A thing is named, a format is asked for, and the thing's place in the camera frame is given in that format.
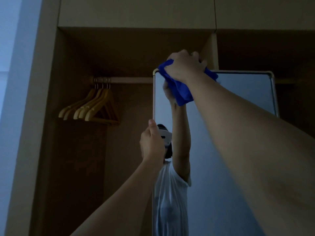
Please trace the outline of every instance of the person's right arm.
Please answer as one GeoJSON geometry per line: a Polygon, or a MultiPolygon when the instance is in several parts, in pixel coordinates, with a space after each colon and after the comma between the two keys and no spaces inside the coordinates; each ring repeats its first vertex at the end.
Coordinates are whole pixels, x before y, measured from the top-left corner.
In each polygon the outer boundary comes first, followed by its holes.
{"type": "Polygon", "coordinates": [[[170,58],[265,233],[315,235],[315,140],[213,81],[196,52],[170,58]]]}

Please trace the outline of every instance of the blue cloth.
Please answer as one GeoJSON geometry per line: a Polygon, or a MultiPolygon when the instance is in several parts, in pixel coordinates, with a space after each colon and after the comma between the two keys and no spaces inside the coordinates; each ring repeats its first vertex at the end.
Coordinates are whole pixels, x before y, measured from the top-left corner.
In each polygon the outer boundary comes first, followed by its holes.
{"type": "MultiPolygon", "coordinates": [[[[172,79],[172,77],[169,76],[167,72],[164,70],[166,66],[171,65],[173,62],[174,62],[173,59],[169,59],[165,61],[164,63],[160,64],[158,69],[159,69],[160,74],[166,80],[168,87],[171,89],[172,94],[175,97],[178,106],[182,106],[186,103],[194,101],[194,99],[186,84],[179,82],[175,79],[172,79]]],[[[208,75],[214,81],[216,81],[216,79],[218,78],[218,75],[214,72],[211,72],[208,68],[204,70],[204,73],[208,75]]]]}

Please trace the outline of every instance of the person's right hand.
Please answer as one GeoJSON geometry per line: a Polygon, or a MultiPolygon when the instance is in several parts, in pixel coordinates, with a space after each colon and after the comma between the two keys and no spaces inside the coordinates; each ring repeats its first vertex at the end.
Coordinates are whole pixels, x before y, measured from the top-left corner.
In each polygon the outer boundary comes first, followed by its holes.
{"type": "Polygon", "coordinates": [[[204,72],[207,66],[206,61],[199,62],[198,52],[193,52],[191,55],[186,50],[177,53],[172,53],[168,59],[173,59],[171,65],[166,66],[165,71],[175,80],[187,84],[189,78],[194,78],[204,72]]]}
{"type": "Polygon", "coordinates": [[[164,141],[154,120],[149,120],[149,126],[141,134],[140,147],[144,161],[150,161],[163,166],[165,155],[164,141]]]}

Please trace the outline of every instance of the hanger bar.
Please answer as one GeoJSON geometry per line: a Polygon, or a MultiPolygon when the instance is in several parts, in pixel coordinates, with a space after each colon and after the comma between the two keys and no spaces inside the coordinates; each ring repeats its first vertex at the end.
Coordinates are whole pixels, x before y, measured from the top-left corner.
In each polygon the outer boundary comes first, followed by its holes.
{"type": "Polygon", "coordinates": [[[153,84],[152,77],[97,77],[97,83],[111,84],[153,84]]]}

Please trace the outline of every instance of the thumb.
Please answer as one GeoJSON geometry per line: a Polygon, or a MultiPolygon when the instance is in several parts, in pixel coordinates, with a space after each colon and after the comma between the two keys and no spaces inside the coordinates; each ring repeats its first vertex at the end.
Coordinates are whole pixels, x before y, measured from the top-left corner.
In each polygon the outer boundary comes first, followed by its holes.
{"type": "Polygon", "coordinates": [[[155,123],[153,119],[149,120],[149,129],[150,129],[151,135],[157,135],[157,136],[160,135],[160,133],[158,132],[157,124],[155,123]]]}

